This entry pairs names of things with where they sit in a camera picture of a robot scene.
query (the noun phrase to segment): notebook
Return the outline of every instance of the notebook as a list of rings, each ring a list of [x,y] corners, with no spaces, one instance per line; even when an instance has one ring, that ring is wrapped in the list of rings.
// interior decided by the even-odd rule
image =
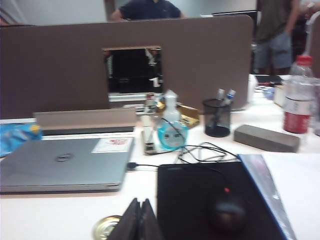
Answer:
[[[133,145],[133,137],[27,141],[1,161],[1,193],[117,191]]]

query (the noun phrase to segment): hand sanitizer bottle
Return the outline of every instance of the hand sanitizer bottle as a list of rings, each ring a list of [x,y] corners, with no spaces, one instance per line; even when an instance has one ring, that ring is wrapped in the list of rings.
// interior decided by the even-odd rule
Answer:
[[[187,139],[188,127],[180,122],[180,112],[177,110],[177,94],[168,90],[165,95],[165,110],[157,133],[164,149],[178,149]]]

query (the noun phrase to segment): desk divider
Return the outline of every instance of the desk divider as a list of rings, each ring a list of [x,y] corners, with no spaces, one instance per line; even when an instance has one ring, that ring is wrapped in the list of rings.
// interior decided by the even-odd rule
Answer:
[[[1,28],[1,119],[109,108],[102,48],[161,46],[164,91],[202,109],[219,88],[247,103],[250,17],[159,19]]]
[[[137,122],[134,107],[35,112],[33,116],[44,135],[132,132]]]

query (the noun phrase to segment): water bottle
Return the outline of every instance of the water bottle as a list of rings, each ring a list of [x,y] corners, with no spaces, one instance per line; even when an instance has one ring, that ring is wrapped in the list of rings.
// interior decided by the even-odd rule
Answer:
[[[314,119],[313,132],[320,136],[320,79],[314,79]]]
[[[284,82],[283,129],[290,133],[306,133],[311,116],[315,115],[315,78],[311,63],[311,56],[298,55],[291,67],[290,79]]]

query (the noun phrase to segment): hand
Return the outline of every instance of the hand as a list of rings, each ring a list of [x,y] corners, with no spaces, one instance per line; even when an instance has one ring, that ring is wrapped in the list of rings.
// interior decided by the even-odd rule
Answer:
[[[315,13],[312,7],[308,7],[308,5],[312,3],[312,1],[306,1],[301,7],[300,7],[300,13],[304,15],[306,19],[310,19],[310,17]]]

